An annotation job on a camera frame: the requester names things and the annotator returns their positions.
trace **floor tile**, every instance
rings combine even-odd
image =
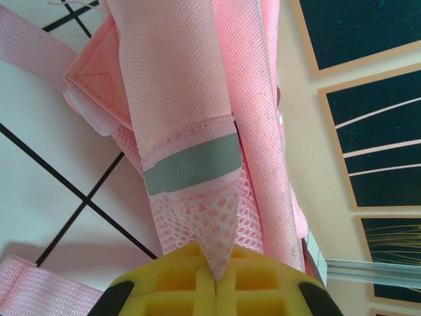
[[[40,28],[68,14],[64,5],[49,5],[47,0],[0,0],[0,4]]]
[[[123,157],[92,200],[155,255],[162,255],[143,179],[127,157]]]
[[[105,290],[115,278],[150,261],[131,241],[86,207],[41,267]]]
[[[81,203],[0,134],[0,259],[35,262]]]
[[[89,37],[75,20],[70,20],[50,31],[50,34],[65,43],[75,52],[80,53],[89,41]]]
[[[99,10],[91,9],[82,13],[79,18],[91,34],[94,34],[104,21],[104,13]]]
[[[4,62],[0,73],[0,122],[89,193],[120,153],[114,140],[96,133],[55,88]]]

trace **yellow foam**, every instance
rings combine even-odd
[[[317,280],[271,258],[235,246],[223,278],[215,283],[197,242],[112,284],[135,285],[119,316],[311,316],[299,283]]]

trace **dark blue picture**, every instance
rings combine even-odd
[[[421,205],[420,68],[326,94],[357,207]]]
[[[419,0],[299,0],[320,70],[421,40]]]
[[[420,218],[361,219],[373,262],[421,266]],[[374,284],[374,296],[421,303],[421,290]]]

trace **framed picture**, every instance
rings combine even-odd
[[[356,216],[367,258],[421,266],[421,216]],[[421,309],[421,290],[370,284],[376,302]]]
[[[411,315],[394,313],[392,311],[380,311],[378,309],[372,309],[371,316],[411,316]]]
[[[293,0],[314,76],[421,48],[421,2]]]
[[[421,63],[318,94],[353,208],[421,208]]]

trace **black plastic part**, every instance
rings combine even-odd
[[[107,288],[87,316],[118,316],[134,287],[131,281]]]
[[[299,287],[313,316],[343,316],[327,291],[307,282],[300,283]]]

